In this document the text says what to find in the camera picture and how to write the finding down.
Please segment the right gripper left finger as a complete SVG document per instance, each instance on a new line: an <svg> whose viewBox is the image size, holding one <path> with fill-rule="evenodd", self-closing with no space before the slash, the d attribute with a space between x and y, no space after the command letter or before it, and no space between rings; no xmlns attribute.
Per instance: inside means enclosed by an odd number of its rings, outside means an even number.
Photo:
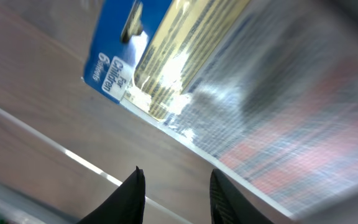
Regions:
<svg viewBox="0 0 358 224"><path fill-rule="evenodd" d="M135 171L95 210L77 224L142 224L145 208L145 176Z"/></svg>

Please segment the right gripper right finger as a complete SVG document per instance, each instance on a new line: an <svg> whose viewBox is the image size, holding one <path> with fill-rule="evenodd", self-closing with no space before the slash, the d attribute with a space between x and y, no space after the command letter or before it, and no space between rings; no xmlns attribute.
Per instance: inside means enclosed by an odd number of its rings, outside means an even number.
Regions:
<svg viewBox="0 0 358 224"><path fill-rule="evenodd" d="M211 173L209 199L212 224L273 224L219 169Z"/></svg>

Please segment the clear plastic container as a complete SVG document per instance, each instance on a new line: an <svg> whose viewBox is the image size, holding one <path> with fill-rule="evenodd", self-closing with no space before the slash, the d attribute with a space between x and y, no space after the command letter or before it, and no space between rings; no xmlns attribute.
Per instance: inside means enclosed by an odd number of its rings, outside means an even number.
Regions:
<svg viewBox="0 0 358 224"><path fill-rule="evenodd" d="M0 179L83 216L138 167L149 218L209 223L219 168L83 81L105 2L0 1L0 129L9 122L61 157L37 166L15 149L0 159ZM354 200L290 218L223 173L274 223L358 223Z"/></svg>

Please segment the blue fever patch box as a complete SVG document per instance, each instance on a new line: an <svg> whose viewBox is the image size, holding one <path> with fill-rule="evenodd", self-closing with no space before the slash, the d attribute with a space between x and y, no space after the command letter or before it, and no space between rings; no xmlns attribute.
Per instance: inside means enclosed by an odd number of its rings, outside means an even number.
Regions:
<svg viewBox="0 0 358 224"><path fill-rule="evenodd" d="M106 1L83 81L283 215L354 200L358 1Z"/></svg>

